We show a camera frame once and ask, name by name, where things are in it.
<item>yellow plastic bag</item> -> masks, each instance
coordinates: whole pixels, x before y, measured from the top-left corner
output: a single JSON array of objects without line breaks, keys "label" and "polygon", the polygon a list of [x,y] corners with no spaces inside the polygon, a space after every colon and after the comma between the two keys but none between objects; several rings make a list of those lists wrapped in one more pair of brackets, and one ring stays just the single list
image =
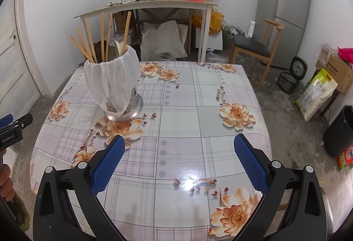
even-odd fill
[{"label": "yellow plastic bag", "polygon": [[[214,12],[214,9],[212,7],[211,22],[210,22],[210,34],[220,32],[223,18],[224,18],[224,15],[219,12]],[[192,17],[192,23],[195,25],[196,28],[201,28],[202,16],[194,15]]]}]

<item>metal container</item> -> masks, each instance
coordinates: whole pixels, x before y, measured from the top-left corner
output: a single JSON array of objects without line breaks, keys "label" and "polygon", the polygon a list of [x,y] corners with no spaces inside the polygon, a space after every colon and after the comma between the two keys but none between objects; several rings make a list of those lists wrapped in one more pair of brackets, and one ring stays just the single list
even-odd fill
[{"label": "metal container", "polygon": [[128,121],[129,119],[137,116],[143,107],[142,96],[139,95],[136,91],[136,88],[133,88],[131,91],[131,98],[128,104],[128,107],[121,116],[114,116],[108,112],[104,112],[105,116],[113,122],[123,122]]}]

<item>human hand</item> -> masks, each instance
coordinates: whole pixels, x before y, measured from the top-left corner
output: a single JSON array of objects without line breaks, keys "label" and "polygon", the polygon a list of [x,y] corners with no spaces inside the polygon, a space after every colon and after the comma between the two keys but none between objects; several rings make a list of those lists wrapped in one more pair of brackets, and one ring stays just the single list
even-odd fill
[{"label": "human hand", "polygon": [[12,198],[15,196],[10,173],[10,167],[7,164],[4,164],[4,168],[0,172],[0,196],[5,198],[6,201],[12,200]]}]

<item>red package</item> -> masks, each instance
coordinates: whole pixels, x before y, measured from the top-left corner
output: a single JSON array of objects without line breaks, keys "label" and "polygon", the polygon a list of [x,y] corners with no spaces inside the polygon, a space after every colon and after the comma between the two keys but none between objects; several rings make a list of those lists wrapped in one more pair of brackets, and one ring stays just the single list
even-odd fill
[{"label": "red package", "polygon": [[338,168],[341,171],[346,166],[353,162],[353,144],[345,150],[340,156],[338,156]]},{"label": "red package", "polygon": [[338,55],[342,60],[348,61],[353,64],[353,49],[352,48],[338,48]]}]

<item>blue gripper pad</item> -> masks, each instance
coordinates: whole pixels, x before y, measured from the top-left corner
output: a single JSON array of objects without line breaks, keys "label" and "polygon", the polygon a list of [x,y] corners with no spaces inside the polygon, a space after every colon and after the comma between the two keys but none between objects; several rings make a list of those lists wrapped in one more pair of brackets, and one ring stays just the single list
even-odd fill
[{"label": "blue gripper pad", "polygon": [[118,166],[118,163],[124,154],[125,141],[123,137],[120,136],[119,138],[112,140],[112,143],[110,149],[92,174],[91,191],[94,196],[97,196],[98,192],[105,190],[115,168]]},{"label": "blue gripper pad", "polygon": [[12,114],[4,116],[3,118],[0,119],[0,128],[2,128],[3,126],[9,125],[12,122],[13,122]]},{"label": "blue gripper pad", "polygon": [[268,190],[266,170],[264,170],[241,135],[236,135],[234,138],[234,151],[244,167],[252,186],[257,191],[261,191],[262,195],[265,195]]}]

